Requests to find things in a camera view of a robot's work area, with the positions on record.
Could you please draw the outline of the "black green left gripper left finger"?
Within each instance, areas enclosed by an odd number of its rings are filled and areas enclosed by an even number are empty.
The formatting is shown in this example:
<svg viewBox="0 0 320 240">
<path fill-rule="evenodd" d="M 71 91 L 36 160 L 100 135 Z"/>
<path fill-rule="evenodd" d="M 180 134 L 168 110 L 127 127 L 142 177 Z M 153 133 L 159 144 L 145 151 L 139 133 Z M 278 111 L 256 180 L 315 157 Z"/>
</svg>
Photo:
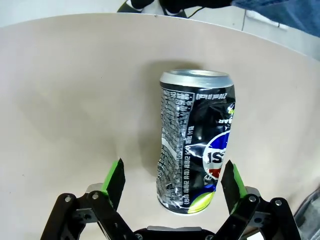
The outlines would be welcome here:
<svg viewBox="0 0 320 240">
<path fill-rule="evenodd" d="M 117 212 L 125 186 L 122 159 L 114 161 L 102 186 L 81 197 L 62 193 L 49 215 L 40 240 L 80 240 L 87 224 L 96 223 L 108 240 L 136 240 Z"/>
</svg>

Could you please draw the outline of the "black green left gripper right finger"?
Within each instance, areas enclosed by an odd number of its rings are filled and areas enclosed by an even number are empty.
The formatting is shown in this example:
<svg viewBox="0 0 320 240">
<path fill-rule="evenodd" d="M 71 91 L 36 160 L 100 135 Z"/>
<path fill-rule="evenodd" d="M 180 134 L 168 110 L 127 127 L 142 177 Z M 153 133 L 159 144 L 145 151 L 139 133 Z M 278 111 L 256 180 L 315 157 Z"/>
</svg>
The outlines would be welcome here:
<svg viewBox="0 0 320 240">
<path fill-rule="evenodd" d="M 221 185 L 229 217 L 211 240 L 248 240 L 256 233 L 261 233 L 263 240 L 301 240 L 287 200 L 264 200 L 258 189 L 244 185 L 237 166 L 230 160 Z"/>
</svg>

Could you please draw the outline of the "crushed black Pepsi can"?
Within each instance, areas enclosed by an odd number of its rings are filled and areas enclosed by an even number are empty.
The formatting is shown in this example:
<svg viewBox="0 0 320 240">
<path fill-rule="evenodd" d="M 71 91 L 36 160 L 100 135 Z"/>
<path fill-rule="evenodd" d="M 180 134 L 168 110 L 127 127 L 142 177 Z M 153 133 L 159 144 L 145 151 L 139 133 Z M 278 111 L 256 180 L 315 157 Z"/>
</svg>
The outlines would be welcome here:
<svg viewBox="0 0 320 240">
<path fill-rule="evenodd" d="M 167 210 L 204 210 L 217 188 L 234 118 L 234 83 L 227 73 L 200 69 L 164 72 L 157 198 Z"/>
</svg>

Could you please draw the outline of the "grey fabric basket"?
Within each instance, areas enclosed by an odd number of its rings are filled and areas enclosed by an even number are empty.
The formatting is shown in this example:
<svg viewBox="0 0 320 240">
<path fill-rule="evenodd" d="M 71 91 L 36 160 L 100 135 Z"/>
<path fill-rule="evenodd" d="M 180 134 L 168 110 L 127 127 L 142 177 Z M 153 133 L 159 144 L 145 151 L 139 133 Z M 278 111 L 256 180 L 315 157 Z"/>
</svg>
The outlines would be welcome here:
<svg viewBox="0 0 320 240">
<path fill-rule="evenodd" d="M 302 202 L 294 219 L 301 240 L 320 240 L 320 186 Z"/>
</svg>

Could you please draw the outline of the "blue jeans leg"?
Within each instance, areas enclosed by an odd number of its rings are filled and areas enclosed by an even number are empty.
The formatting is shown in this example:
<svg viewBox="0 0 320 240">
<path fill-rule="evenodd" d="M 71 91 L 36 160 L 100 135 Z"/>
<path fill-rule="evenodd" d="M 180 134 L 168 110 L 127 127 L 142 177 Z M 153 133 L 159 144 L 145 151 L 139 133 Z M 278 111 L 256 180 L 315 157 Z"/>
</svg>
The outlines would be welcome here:
<svg viewBox="0 0 320 240">
<path fill-rule="evenodd" d="M 232 5 L 320 38 L 320 0 L 232 0 Z"/>
</svg>

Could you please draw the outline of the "black bag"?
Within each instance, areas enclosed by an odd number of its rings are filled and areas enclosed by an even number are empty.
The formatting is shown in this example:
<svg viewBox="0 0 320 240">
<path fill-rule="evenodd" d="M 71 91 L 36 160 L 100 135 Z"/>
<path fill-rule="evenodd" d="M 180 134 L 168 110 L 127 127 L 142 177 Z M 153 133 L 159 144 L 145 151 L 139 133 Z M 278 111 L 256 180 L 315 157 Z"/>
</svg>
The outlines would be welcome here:
<svg viewBox="0 0 320 240">
<path fill-rule="evenodd" d="M 117 10 L 118 13 L 140 14 L 155 0 L 125 0 Z M 233 0 L 158 0 L 165 16 L 187 18 L 185 9 L 193 7 L 218 9 L 229 7 Z"/>
</svg>

